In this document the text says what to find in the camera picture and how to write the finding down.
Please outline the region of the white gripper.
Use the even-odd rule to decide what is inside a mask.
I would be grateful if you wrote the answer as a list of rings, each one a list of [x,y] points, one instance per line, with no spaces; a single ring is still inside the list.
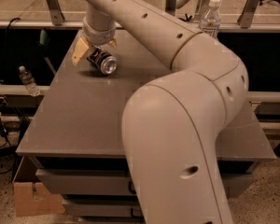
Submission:
[[[89,43],[98,46],[109,43],[109,46],[113,49],[118,48],[117,39],[114,38],[116,24],[112,19],[107,19],[95,25],[84,18],[82,32],[86,38],[80,37],[75,44],[72,55],[74,66],[78,66],[80,61],[87,56],[90,49]]]

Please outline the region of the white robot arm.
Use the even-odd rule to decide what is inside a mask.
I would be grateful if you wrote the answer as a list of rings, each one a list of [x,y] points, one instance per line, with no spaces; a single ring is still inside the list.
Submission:
[[[233,224],[216,140],[248,89],[243,62],[210,35],[142,0],[86,0],[171,71],[139,88],[122,141],[146,224]]]

